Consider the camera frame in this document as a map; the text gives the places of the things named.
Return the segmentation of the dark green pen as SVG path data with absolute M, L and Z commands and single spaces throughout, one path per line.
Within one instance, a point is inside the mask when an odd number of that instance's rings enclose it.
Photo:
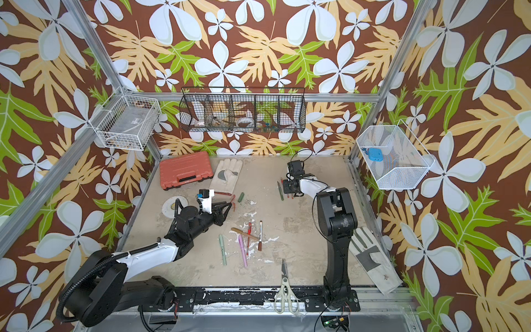
M 277 181 L 277 188 L 278 188 L 278 191 L 279 191 L 280 199 L 282 201 L 284 201 L 284 193 L 283 193 L 283 189 L 282 189 L 282 184 L 279 181 Z

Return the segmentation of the brown gold pen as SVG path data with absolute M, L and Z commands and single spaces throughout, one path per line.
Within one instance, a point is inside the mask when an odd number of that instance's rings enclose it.
M 237 234 L 239 235 L 242 235 L 242 236 L 245 236 L 245 237 L 248 237 L 249 239 L 252 239 L 256 242 L 259 241 L 259 238 L 254 236 L 254 235 L 251 235 L 251 234 L 248 234 L 248 232 L 244 232 L 243 230 L 240 230 L 239 228 L 231 228 L 231 231 L 232 232 L 236 232 Z

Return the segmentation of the white brown-capped marker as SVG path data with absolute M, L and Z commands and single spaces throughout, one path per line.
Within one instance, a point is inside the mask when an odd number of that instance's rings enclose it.
M 263 221 L 259 222 L 259 243 L 258 243 L 258 251 L 262 251 L 262 245 L 263 245 Z

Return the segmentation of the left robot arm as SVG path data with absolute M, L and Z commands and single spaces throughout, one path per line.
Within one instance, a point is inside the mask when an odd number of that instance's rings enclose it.
M 176 202 L 168 233 L 153 244 L 121 253 L 98 250 L 91 254 L 58 297 L 57 319 L 81 322 L 92 327 L 114 312 L 131 307 L 170 308 L 174 285 L 163 277 L 143 281 L 133 277 L 152 268 L 182 259 L 194 247 L 194 240 L 212 225 L 221 226 L 232 207 L 230 202 L 184 207 Z

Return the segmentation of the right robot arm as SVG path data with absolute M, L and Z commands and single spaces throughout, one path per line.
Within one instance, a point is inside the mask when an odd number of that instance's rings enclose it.
M 285 194 L 311 197 L 314 222 L 327 243 L 324 303 L 329 309 L 343 307 L 354 299 L 348 276 L 348 248 L 358 227 L 349 190 L 331 187 L 315 177 L 285 180 L 282 190 Z

